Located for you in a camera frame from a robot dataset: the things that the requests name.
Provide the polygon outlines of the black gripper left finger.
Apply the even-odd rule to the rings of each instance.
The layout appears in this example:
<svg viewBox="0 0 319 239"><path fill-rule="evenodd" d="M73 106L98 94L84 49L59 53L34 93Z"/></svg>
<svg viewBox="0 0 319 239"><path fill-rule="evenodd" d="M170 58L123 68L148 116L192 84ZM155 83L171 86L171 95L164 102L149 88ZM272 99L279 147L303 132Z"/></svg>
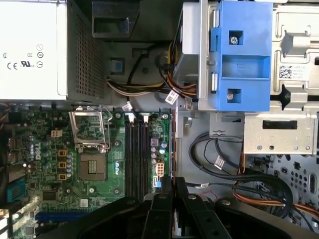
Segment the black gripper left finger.
<svg viewBox="0 0 319 239"><path fill-rule="evenodd" d="M161 192L143 202L124 197L76 221L41 234L41 239L169 239L172 237L173 190L170 177L161 178Z"/></svg>

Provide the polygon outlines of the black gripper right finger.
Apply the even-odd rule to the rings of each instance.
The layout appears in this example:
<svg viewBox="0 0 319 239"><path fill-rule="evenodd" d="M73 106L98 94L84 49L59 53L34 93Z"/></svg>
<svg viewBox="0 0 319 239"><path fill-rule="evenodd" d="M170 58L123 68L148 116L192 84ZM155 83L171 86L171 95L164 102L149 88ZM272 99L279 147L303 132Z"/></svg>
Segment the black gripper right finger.
<svg viewBox="0 0 319 239"><path fill-rule="evenodd" d="M184 204L190 225L199 239L317 239L318 234L234 199L211 204L188 192L186 181L176 177L176 195Z"/></svg>

